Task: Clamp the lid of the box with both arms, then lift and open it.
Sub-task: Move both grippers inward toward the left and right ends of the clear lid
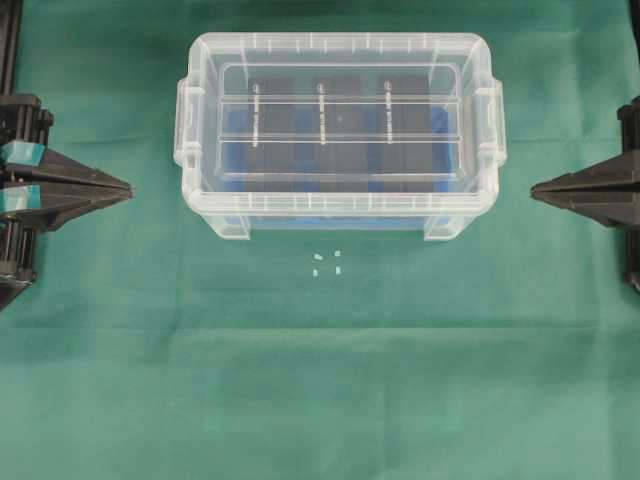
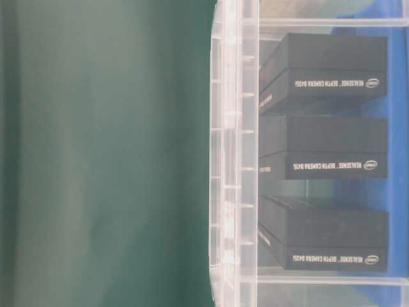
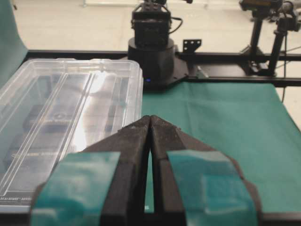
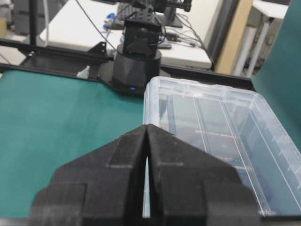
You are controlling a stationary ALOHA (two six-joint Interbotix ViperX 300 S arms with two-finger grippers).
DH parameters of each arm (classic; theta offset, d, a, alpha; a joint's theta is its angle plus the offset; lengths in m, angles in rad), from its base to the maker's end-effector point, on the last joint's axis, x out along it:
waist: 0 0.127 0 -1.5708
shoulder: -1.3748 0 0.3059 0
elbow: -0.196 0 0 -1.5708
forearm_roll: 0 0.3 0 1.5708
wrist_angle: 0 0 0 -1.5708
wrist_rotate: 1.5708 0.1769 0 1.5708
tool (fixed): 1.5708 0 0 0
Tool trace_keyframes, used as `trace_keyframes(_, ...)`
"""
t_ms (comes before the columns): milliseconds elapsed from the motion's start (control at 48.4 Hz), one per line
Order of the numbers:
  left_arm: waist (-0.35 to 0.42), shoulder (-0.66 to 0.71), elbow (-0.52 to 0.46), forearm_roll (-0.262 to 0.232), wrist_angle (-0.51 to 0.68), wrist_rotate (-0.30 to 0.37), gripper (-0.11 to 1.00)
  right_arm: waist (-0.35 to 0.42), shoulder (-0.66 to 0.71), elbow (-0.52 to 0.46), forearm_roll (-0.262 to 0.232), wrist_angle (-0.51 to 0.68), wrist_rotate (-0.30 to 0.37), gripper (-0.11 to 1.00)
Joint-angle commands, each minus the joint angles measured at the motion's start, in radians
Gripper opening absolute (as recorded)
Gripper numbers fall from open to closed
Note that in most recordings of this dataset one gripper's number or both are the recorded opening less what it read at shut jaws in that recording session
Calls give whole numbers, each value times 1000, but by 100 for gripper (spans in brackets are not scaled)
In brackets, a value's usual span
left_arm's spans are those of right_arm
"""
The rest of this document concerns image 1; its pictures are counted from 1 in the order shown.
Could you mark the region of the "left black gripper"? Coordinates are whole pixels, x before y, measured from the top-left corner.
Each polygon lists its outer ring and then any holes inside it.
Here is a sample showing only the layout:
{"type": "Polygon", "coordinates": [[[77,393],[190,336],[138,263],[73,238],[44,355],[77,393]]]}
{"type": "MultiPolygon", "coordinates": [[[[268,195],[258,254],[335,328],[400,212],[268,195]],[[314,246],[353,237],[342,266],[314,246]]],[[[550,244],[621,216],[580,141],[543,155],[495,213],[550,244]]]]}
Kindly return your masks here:
{"type": "Polygon", "coordinates": [[[129,200],[131,185],[47,148],[53,115],[32,94],[1,96],[1,278],[33,280],[37,231],[129,200]],[[49,182],[86,186],[33,186],[49,182]]]}

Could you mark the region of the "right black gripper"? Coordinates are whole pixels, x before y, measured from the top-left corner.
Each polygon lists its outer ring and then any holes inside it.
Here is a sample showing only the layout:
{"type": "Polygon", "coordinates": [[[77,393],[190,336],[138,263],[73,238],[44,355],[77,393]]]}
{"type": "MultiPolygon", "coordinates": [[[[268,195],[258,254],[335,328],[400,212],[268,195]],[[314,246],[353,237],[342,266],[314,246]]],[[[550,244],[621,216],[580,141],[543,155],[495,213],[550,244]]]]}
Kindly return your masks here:
{"type": "Polygon", "coordinates": [[[532,197],[606,227],[625,230],[624,281],[639,290],[639,97],[619,108],[621,155],[541,182],[532,197]],[[630,192],[578,192],[624,191],[630,192]]]}

